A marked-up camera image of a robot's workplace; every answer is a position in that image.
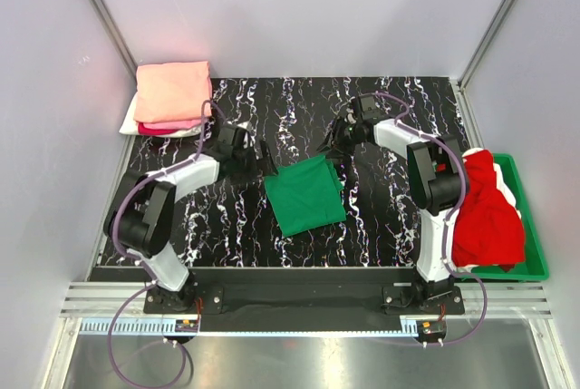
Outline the green t shirt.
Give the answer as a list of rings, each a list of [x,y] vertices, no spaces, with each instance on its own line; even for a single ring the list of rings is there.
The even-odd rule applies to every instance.
[[[346,219],[343,184],[324,155],[280,168],[265,178],[265,189],[285,238]]]

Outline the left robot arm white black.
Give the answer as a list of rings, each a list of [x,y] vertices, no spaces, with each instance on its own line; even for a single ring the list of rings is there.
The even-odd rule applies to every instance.
[[[255,146],[249,130],[225,123],[216,139],[185,160],[165,169],[121,177],[103,222],[103,233],[125,258],[144,266],[164,292],[164,302],[178,313],[195,304],[191,275],[169,243],[175,204],[196,190],[221,180],[275,176],[277,167],[266,141]]]

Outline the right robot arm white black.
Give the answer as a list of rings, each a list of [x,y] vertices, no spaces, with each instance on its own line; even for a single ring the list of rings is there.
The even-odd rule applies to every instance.
[[[339,116],[318,150],[342,163],[363,143],[386,148],[407,161],[411,199],[420,211],[416,269],[426,281],[411,291],[411,302],[420,312],[431,313],[444,301],[442,289],[433,282],[448,279],[455,270],[452,232],[459,206],[469,192],[461,144],[451,134],[428,134],[395,119]]]

